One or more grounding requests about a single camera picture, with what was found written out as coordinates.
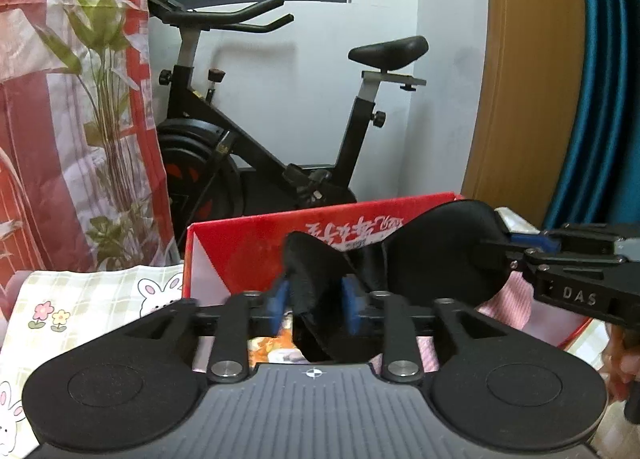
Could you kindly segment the person right hand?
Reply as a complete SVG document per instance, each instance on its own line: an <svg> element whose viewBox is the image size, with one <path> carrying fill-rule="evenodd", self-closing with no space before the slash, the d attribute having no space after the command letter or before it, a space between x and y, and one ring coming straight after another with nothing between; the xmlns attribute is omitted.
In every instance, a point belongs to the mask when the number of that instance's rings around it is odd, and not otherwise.
<svg viewBox="0 0 640 459"><path fill-rule="evenodd" d="M621 327L607 323L605 328L608 345L601 354L600 372L608 389L608 400L626 401L631 383L639 379L639 346L625 346Z"/></svg>

